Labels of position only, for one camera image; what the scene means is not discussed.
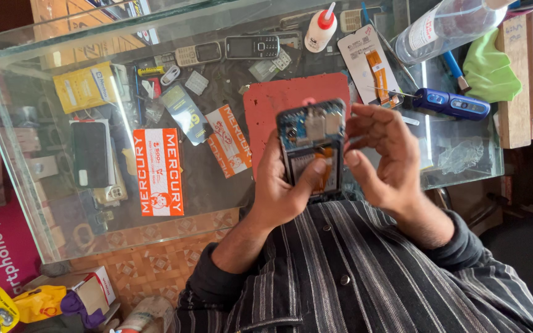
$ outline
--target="cartoon logo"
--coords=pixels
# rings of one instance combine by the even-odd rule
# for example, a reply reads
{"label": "cartoon logo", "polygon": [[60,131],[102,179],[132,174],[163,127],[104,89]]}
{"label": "cartoon logo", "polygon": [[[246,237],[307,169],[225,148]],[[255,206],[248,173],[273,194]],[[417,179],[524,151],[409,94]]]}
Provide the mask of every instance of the cartoon logo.
{"label": "cartoon logo", "polygon": [[235,169],[242,164],[242,159],[236,154],[229,158],[229,163],[230,167],[232,167],[232,169]]}
{"label": "cartoon logo", "polygon": [[153,208],[164,208],[170,206],[172,199],[168,193],[153,193],[149,198]]}

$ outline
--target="shirt sleeve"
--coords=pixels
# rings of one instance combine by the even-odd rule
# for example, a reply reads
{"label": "shirt sleeve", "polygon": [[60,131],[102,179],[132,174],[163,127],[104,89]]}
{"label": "shirt sleeve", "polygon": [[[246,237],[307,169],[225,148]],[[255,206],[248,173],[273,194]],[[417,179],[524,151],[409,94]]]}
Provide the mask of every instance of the shirt sleeve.
{"label": "shirt sleeve", "polygon": [[457,213],[444,210],[454,222],[454,236],[440,248],[423,251],[437,266],[448,271],[457,271],[474,265],[483,252],[480,239],[470,231],[466,222]]}
{"label": "shirt sleeve", "polygon": [[217,243],[208,244],[185,289],[178,296],[174,315],[175,332],[191,332],[206,328],[221,332],[229,312],[240,298],[247,274],[232,274],[219,269],[211,259]]}
{"label": "shirt sleeve", "polygon": [[478,310],[510,331],[533,332],[533,296],[515,269],[488,249],[472,267],[454,272],[457,283]]}

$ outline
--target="phone keypad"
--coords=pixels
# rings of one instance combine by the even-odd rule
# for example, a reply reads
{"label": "phone keypad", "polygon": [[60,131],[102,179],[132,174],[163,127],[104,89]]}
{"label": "phone keypad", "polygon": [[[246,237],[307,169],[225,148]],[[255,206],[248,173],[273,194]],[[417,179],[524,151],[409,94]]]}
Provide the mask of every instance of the phone keypad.
{"label": "phone keypad", "polygon": [[198,64],[194,46],[181,47],[176,49],[176,60],[180,66],[190,66]]}

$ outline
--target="black feature phone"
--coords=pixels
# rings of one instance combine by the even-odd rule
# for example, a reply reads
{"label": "black feature phone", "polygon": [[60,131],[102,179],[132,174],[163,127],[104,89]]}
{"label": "black feature phone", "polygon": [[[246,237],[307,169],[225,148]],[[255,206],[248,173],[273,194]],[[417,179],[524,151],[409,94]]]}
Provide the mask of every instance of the black feature phone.
{"label": "black feature phone", "polygon": [[276,59],[278,56],[276,35],[226,37],[226,59]]}

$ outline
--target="blue screwdriver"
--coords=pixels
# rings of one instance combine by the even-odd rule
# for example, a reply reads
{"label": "blue screwdriver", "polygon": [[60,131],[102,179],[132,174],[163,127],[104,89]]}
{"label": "blue screwdriver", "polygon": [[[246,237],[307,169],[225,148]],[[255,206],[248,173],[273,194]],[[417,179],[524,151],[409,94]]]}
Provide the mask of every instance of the blue screwdriver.
{"label": "blue screwdriver", "polygon": [[387,91],[389,93],[410,96],[413,98],[414,107],[421,107],[423,109],[443,113],[448,116],[454,116],[468,120],[483,120],[490,111],[490,104],[485,101],[435,89],[420,88],[414,95],[409,95],[378,87],[371,88]]}

